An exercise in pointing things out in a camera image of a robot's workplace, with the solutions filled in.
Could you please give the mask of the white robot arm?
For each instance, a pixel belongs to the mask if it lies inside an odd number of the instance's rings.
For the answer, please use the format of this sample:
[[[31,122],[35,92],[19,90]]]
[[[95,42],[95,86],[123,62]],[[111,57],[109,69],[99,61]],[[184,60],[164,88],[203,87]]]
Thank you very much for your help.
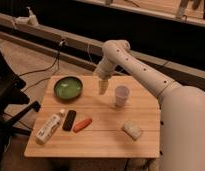
[[[95,73],[100,92],[121,66],[155,98],[161,110],[160,171],[205,171],[205,92],[183,86],[129,54],[126,40],[109,40]]]

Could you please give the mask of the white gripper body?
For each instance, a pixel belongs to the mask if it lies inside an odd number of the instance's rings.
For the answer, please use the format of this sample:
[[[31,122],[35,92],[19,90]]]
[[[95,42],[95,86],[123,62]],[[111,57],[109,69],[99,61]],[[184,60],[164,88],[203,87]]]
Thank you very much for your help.
[[[94,73],[102,80],[110,79],[114,71],[114,63],[103,57],[98,63]]]

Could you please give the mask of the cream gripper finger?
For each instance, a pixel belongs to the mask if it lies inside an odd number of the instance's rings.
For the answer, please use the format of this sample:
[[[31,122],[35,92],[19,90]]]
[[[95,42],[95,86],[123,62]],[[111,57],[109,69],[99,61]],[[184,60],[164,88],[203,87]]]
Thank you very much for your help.
[[[108,81],[107,80],[100,80],[99,81],[99,94],[103,95],[108,88]]]

